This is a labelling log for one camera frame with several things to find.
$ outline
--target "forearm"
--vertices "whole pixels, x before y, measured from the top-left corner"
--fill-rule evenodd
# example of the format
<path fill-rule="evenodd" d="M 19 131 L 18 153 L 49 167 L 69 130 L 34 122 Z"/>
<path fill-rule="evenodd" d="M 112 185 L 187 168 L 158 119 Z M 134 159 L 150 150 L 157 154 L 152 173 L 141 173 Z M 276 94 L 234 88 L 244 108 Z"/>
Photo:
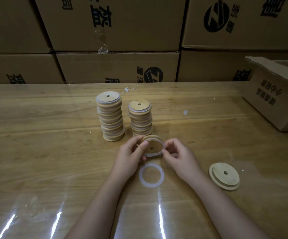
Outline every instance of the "forearm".
<path fill-rule="evenodd" d="M 206 175 L 189 183 L 201 198 L 223 239 L 270 238 L 226 193 Z"/>
<path fill-rule="evenodd" d="M 110 175 L 99 188 L 65 239 L 108 239 L 118 197 L 125 182 Z"/>

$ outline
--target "person's right hand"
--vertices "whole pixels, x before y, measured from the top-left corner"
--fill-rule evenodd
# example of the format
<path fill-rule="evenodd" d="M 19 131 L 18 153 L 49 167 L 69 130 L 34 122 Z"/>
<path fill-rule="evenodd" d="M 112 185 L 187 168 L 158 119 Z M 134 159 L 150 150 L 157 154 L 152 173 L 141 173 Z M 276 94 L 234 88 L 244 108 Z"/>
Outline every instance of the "person's right hand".
<path fill-rule="evenodd" d="M 186 147 L 177 138 L 165 142 L 162 150 L 164 159 L 173 167 L 178 176 L 190 184 L 194 179 L 205 176 L 191 149 Z"/>

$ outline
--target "person's right arm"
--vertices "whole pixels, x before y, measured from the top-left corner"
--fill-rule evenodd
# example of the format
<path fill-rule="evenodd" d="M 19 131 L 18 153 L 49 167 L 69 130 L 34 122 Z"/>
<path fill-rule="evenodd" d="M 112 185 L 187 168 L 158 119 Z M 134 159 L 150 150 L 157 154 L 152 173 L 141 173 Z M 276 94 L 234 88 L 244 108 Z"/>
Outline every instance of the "person's right arm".
<path fill-rule="evenodd" d="M 192 150 L 178 139 L 165 143 L 164 159 L 201 198 L 210 218 L 223 239 L 269 239 L 234 201 L 200 168 Z"/>

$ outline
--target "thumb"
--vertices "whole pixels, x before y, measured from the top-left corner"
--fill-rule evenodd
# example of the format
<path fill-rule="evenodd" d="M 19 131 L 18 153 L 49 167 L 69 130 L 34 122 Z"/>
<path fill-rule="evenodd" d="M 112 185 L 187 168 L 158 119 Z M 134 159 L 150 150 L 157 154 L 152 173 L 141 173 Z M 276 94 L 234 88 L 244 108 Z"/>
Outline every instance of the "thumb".
<path fill-rule="evenodd" d="M 163 153 L 164 159 L 174 168 L 175 163 L 176 163 L 176 158 L 170 155 L 170 153 L 165 149 L 162 150 L 162 153 Z"/>
<path fill-rule="evenodd" d="M 144 154 L 144 151 L 146 150 L 146 148 L 148 148 L 149 146 L 149 142 L 148 141 L 144 141 L 142 142 L 134 151 L 134 153 L 132 154 L 132 156 L 136 159 L 136 160 L 140 160 L 141 157 Z"/>

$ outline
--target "person's left hand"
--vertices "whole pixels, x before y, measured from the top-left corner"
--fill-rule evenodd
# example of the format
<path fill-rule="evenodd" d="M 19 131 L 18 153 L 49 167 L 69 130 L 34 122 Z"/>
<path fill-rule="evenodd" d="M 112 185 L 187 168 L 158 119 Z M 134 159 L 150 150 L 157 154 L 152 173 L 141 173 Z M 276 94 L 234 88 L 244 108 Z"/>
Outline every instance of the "person's left hand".
<path fill-rule="evenodd" d="M 111 175 L 126 182 L 135 173 L 140 159 L 146 160 L 143 154 L 145 149 L 148 148 L 149 142 L 145 141 L 139 146 L 136 146 L 143 137 L 144 136 L 132 137 L 120 147 L 111 169 Z"/>

